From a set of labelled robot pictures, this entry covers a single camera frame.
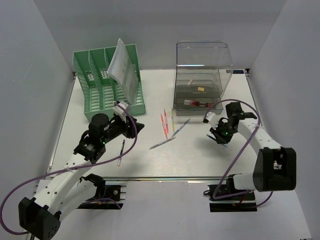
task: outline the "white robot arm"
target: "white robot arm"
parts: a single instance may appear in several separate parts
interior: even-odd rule
[[[258,121],[251,112],[244,112],[239,102],[226,105],[228,118],[220,118],[209,113],[204,123],[210,123],[210,132],[218,144],[227,144],[233,134],[240,133],[249,139]],[[288,191],[296,187],[296,152],[289,147],[282,147],[273,140],[263,127],[259,127],[249,142],[257,160],[254,171],[230,175],[226,181],[229,194],[243,190]]]
[[[120,102],[119,105],[123,109],[128,107],[125,102]],[[86,200],[105,197],[105,180],[95,174],[86,177],[83,175],[106,152],[106,143],[119,135],[134,138],[136,133],[133,124],[137,133],[144,127],[135,118],[132,118],[134,123],[131,122],[118,106],[115,106],[113,111],[114,117],[110,120],[102,113],[92,117],[88,130],[82,134],[72,157],[64,166],[66,172],[56,175],[32,199],[25,197],[19,203],[20,226],[38,239],[52,239],[61,221]]]

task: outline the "desk organizer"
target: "desk organizer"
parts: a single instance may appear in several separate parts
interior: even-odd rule
[[[178,42],[173,100],[176,115],[204,115],[208,106],[221,100],[232,73],[233,62],[227,43]],[[216,114],[222,111],[222,103],[211,110]]]
[[[125,47],[139,81],[136,104],[130,106],[130,114],[133,116],[145,114],[146,106],[142,92],[137,48],[135,44]],[[115,51],[116,47],[114,46],[73,53],[73,66],[84,95],[84,115],[89,121],[99,113],[112,118],[114,101],[128,103],[117,81],[107,74],[109,63]]]

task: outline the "white wall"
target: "white wall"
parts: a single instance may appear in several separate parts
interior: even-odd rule
[[[5,0],[0,7],[0,201],[19,183],[43,175],[72,72],[32,0]],[[35,184],[5,205],[4,220],[20,232],[18,203]],[[0,227],[0,239],[20,239]]]
[[[319,0],[288,0],[250,70],[267,130],[297,152],[296,193],[315,240],[320,239],[319,11]]]
[[[174,69],[181,40],[224,40],[249,68],[286,0],[34,0],[69,66],[74,51],[137,44],[142,69]]]

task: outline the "green plastic bin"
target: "green plastic bin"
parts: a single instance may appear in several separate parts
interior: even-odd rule
[[[130,106],[130,114],[133,116],[145,114],[146,106],[141,85],[137,48],[135,44],[130,44],[126,45],[126,49],[139,81],[136,104]],[[128,103],[117,81],[107,74],[109,63],[115,51],[116,47],[114,46],[73,53],[73,66],[84,95],[84,115],[89,121],[99,113],[112,118],[114,101]]]

